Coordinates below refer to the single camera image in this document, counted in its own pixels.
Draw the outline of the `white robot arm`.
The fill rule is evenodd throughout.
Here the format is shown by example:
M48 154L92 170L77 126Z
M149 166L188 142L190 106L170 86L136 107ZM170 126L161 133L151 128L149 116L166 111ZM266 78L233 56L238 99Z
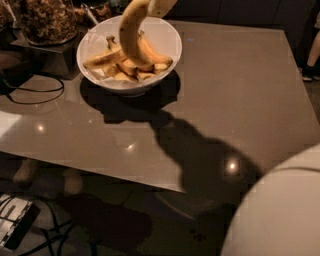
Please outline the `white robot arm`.
M286 32L178 24L183 95L152 126L197 222L179 256L319 256L319 123Z

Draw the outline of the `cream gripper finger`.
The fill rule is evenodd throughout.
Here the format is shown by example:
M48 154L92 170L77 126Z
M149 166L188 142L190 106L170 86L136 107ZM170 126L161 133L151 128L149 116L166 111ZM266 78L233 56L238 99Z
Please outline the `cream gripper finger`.
M150 0L148 15L151 17L163 18L174 7L178 0Z

